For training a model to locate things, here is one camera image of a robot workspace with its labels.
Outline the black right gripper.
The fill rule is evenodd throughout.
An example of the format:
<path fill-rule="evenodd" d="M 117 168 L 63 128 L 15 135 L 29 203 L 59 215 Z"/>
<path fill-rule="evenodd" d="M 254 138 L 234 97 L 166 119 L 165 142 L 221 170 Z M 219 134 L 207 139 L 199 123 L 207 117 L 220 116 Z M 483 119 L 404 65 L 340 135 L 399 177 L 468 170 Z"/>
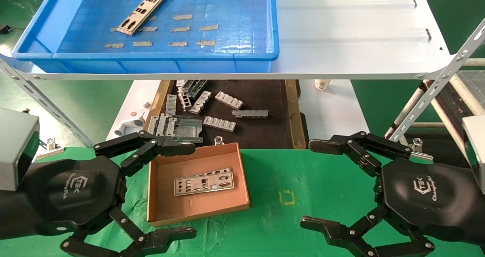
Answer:
<path fill-rule="evenodd" d="M 389 216 L 390 210 L 382 205 L 350 227 L 303 216 L 300 226 L 322 233 L 328 245 L 344 248 L 355 257 L 426 257 L 435 245 L 423 234 L 484 246 L 484 194 L 471 169 L 412 162 L 408 160 L 410 147 L 364 131 L 329 140 L 311 139 L 308 146 L 314 153 L 346 155 L 370 177 L 380 176 L 383 201 L 397 216 L 395 225 L 411 227 L 403 229 L 410 242 L 373 247 L 363 237 Z M 372 153 L 396 160 L 382 168 Z"/>

